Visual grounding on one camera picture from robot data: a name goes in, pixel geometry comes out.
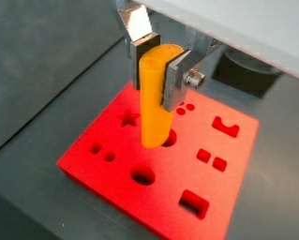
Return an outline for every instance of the square hole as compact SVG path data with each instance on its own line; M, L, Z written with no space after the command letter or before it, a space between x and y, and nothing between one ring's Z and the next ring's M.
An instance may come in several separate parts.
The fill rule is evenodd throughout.
M213 167L221 172L224 172L228 168L228 162L222 158L216 157L213 162Z
M201 198L196 193L185 190L180 205L193 213L201 220L206 217L210 202Z
M200 151L197 153L197 159L209 163L210 162L210 156L212 156L210 152L208 152L205 149L200 149Z

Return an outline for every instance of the star-shaped hole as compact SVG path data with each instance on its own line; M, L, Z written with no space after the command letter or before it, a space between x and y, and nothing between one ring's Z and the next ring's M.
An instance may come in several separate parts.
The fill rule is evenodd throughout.
M131 125L137 127L135 119L141 116L139 113L133 113L130 109L125 110L123 114L118 114L117 117L122 120L122 127Z

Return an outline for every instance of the hole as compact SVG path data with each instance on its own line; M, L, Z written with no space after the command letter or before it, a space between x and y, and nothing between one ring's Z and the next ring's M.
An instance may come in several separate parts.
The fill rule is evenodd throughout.
M198 153L197 153L197 158L204 161L204 162L210 162L210 152L208 152L205 149L200 149Z
M95 143L94 146L91 147L91 152L94 154L99 154L99 152L102 151L103 146L99 143Z
M213 127L230 135L233 138L237 138L238 136L238 131L240 131L240 126L234 125L232 127L225 126L222 117L217 116L213 121Z
M122 120L122 128L126 126L126 125L131 125L134 127L137 127L137 122L135 122L135 119L141 116L139 113L133 113L130 109L126 109L125 110L125 113L122 114L118 114L117 117Z
M143 186L149 186L156 181L154 171L145 165L135 165L131 169L133 180Z
M194 111L194 104L188 104L188 105L186 105L186 108L188 108L190 111Z
M180 115L185 115L185 113L186 113L186 110L185 110L185 109L182 109L182 108L178 108L178 109L177 109L177 113L178 113Z
M105 160L107 162L113 162L115 160L115 154L113 152L107 152L105 155Z
M213 167L221 172L224 172L228 168L228 162L222 158L216 157L213 162Z
M196 193L185 190L180 205L194 214L201 220L206 217L210 202L201 198Z
M173 146L176 143L177 143L177 133L172 129L170 136L169 136L168 140L165 141L165 143L162 144L162 146L169 147L169 146Z

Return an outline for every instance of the screw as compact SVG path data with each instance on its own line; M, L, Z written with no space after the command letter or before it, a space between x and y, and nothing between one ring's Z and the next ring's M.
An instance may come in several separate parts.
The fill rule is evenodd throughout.
M214 46L217 45L217 43L218 43L218 40L217 40L217 39L214 39L214 40L212 41L212 44L210 44L210 46L212 46L212 47L214 47Z
M185 74L185 85L194 89L200 89L202 84L205 83L205 79L206 79L206 75L193 68Z

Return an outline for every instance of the rectangular hole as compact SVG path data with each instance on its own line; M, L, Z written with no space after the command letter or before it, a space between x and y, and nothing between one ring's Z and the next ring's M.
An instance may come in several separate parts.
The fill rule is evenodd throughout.
M185 190L182 198L180 200L180 205L194 214L201 220L206 217L210 202L201 198L196 193Z

